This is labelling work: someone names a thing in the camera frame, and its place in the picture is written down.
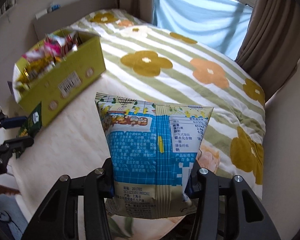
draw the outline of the metal screw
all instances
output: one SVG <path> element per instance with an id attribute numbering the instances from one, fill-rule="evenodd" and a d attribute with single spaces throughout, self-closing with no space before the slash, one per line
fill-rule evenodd
<path id="1" fill-rule="evenodd" d="M 60 181 L 67 181 L 69 179 L 69 176 L 68 175 L 62 175 L 61 177 L 60 177 Z"/>
<path id="2" fill-rule="evenodd" d="M 98 175 L 100 175 L 100 174 L 102 174 L 104 172 L 105 172 L 105 170 L 103 168 L 97 168 L 97 169 L 94 170 L 94 173 L 98 174 Z"/>
<path id="3" fill-rule="evenodd" d="M 205 174 L 208 174 L 209 171 L 208 171 L 206 168 L 201 168 L 201 169 L 199 170 L 199 172 L 200 172 L 201 174 L 205 175 Z"/>
<path id="4" fill-rule="evenodd" d="M 236 175 L 236 176 L 234 176 L 234 180 L 236 182 L 241 182 L 241 181 L 243 181 L 243 178 L 241 176 L 239 176 L 239 175 Z"/>

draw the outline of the blue curtain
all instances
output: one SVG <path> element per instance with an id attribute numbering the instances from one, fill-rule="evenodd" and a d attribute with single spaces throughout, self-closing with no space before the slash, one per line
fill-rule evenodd
<path id="1" fill-rule="evenodd" d="M 252 8 L 235 0 L 154 0 L 154 25 L 237 57 Z"/>

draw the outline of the nutrition facts label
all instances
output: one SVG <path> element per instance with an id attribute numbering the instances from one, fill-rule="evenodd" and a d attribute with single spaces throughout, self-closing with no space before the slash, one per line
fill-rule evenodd
<path id="1" fill-rule="evenodd" d="M 174 153 L 196 153 L 208 125 L 208 119 L 170 116 Z"/>

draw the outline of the striped blanket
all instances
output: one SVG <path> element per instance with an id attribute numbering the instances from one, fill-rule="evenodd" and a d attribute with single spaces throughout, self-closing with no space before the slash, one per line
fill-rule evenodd
<path id="1" fill-rule="evenodd" d="M 262 196 L 265 96 L 235 62 L 195 40 L 101 10 L 71 25 L 99 33 L 107 71 L 147 101 L 213 106 L 197 159 L 219 176 L 239 174 Z"/>

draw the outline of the orange flower pattern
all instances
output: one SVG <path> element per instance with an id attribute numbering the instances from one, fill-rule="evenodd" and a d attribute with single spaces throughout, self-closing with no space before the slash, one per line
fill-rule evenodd
<path id="1" fill-rule="evenodd" d="M 200 167 L 216 173 L 220 165 L 220 154 L 219 151 L 206 146 L 202 142 L 196 160 L 198 161 Z"/>
<path id="2" fill-rule="evenodd" d="M 133 25 L 134 25 L 134 23 L 132 21 L 129 21 L 129 20 L 121 20 L 118 23 L 118 26 L 121 26 L 121 27 L 131 27 Z"/>
<path id="3" fill-rule="evenodd" d="M 203 84 L 215 84 L 224 89 L 229 87 L 229 81 L 226 78 L 226 72 L 215 62 L 194 58 L 190 64 L 196 68 L 193 76 Z"/>

